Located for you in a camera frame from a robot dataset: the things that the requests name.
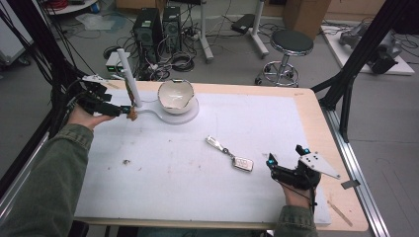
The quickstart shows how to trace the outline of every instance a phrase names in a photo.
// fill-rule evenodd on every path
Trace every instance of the green jacket sleeve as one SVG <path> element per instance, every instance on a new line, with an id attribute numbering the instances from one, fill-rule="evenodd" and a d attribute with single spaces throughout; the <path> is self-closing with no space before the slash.
<path id="1" fill-rule="evenodd" d="M 318 236 L 311 210 L 299 206 L 284 206 L 281 210 L 280 219 L 277 223 L 277 227 L 275 228 L 274 236 Z"/>
<path id="2" fill-rule="evenodd" d="M 86 172 L 93 132 L 66 125 L 46 142 L 0 221 L 0 236 L 67 236 Z"/>

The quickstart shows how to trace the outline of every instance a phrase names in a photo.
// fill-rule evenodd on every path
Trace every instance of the key fob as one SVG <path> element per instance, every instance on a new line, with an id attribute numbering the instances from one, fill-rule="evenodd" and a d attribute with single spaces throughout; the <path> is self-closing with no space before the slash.
<path id="1" fill-rule="evenodd" d="M 253 161 L 235 156 L 233 159 L 233 166 L 237 169 L 251 172 L 253 170 Z"/>

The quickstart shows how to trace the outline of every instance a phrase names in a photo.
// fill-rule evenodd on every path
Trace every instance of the key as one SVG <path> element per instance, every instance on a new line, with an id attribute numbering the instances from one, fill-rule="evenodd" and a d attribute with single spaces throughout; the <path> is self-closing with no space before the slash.
<path id="1" fill-rule="evenodd" d="M 230 153 L 230 151 L 223 147 L 219 141 L 217 141 L 215 138 L 213 138 L 212 136 L 208 136 L 206 138 L 206 141 L 209 145 L 215 147 L 216 149 L 220 150 L 222 153 L 228 155 L 231 157 L 232 160 L 232 165 L 242 171 L 247 171 L 247 172 L 251 172 L 253 170 L 253 161 L 246 159 L 246 158 L 242 158 L 242 157 L 237 157 L 233 154 Z"/>

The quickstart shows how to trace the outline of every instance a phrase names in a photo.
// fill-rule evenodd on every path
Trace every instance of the floor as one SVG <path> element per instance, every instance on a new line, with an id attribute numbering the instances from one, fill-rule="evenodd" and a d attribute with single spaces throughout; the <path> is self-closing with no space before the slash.
<path id="1" fill-rule="evenodd" d="M 59 18 L 63 27 L 74 31 L 70 41 L 80 55 L 88 62 L 95 73 L 104 78 L 110 75 L 102 56 L 104 50 L 122 37 L 129 36 L 131 22 L 125 17 L 113 13 L 113 4 L 105 1 L 102 15 L 115 20 L 116 27 L 110 31 L 84 31 L 73 19 L 75 16 Z M 232 35 L 229 22 L 220 15 L 227 15 L 236 21 L 234 15 L 252 13 L 255 3 L 239 4 L 232 1 L 209 1 L 208 30 L 214 26 L 214 34 Z M 194 22 L 198 22 L 199 12 L 194 10 Z M 218 31 L 223 22 L 222 31 Z M 273 23 L 281 26 L 282 20 L 263 18 L 262 24 Z M 269 29 L 262 29 L 267 34 Z M 261 36 L 262 41 L 269 38 Z M 419 43 L 419 39 L 410 38 Z M 206 64 L 203 51 L 196 43 L 198 55 L 194 59 L 195 68 L 191 72 L 171 72 L 171 78 L 184 78 L 193 83 L 214 83 L 253 85 L 256 75 L 264 64 L 279 60 L 282 56 L 276 53 L 267 43 L 271 52 L 261 59 L 257 48 L 249 36 L 234 38 L 209 38 L 214 60 Z M 409 49 L 419 54 L 419 49 Z M 406 51 L 401 57 L 410 62 L 413 70 L 418 71 L 419 58 Z M 85 72 L 90 72 L 79 58 L 76 63 Z M 339 72 L 340 67 L 323 36 L 317 36 L 313 52 L 305 57 L 293 57 L 291 63 L 301 76 L 299 86 L 310 88 Z M 42 80 L 35 65 L 22 66 L 15 63 L 7 70 L 0 72 L 0 175 L 6 172 L 14 158 L 39 126 L 49 110 L 49 86 Z M 419 232 L 419 104 L 417 103 L 419 76 L 373 75 L 360 73 L 355 81 L 353 100 L 349 119 L 349 139 L 358 158 L 364 176 L 368 181 L 379 211 L 391 236 L 416 236 Z M 326 91 L 317 93 L 320 99 Z M 111 228 L 115 236 L 117 227 Z M 104 236 L 103 226 L 91 226 L 89 236 Z M 374 236 L 367 232 L 321 232 L 321 236 Z"/>

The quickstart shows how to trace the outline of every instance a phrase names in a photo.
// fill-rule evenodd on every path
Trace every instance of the stool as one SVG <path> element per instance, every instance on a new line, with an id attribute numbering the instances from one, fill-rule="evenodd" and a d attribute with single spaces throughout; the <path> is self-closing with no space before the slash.
<path id="1" fill-rule="evenodd" d="M 283 60 L 266 64 L 256 77 L 255 84 L 261 85 L 262 79 L 266 79 L 274 83 L 275 86 L 298 87 L 298 71 L 288 61 L 290 56 L 305 56 L 311 53 L 313 40 L 303 33 L 283 30 L 272 34 L 271 46 L 284 54 Z"/>

